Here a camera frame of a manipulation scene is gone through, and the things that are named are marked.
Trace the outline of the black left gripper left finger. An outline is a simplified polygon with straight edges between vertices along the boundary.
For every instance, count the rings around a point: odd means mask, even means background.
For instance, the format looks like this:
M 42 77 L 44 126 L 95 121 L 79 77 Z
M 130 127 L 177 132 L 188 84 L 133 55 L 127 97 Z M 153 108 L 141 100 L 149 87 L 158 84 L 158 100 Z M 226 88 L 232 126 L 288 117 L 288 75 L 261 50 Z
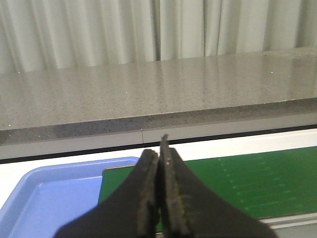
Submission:
M 154 238 L 159 222 L 159 158 L 145 149 L 124 182 L 95 208 L 63 225 L 56 238 Z

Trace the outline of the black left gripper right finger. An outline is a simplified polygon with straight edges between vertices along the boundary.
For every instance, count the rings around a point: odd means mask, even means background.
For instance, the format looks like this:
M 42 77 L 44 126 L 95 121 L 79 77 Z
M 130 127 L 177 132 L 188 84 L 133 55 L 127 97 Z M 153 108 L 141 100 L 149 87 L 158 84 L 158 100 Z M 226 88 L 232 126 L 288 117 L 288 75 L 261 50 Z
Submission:
M 159 185 L 163 234 L 168 238 L 275 238 L 266 224 L 209 189 L 185 164 L 165 134 L 160 142 Z

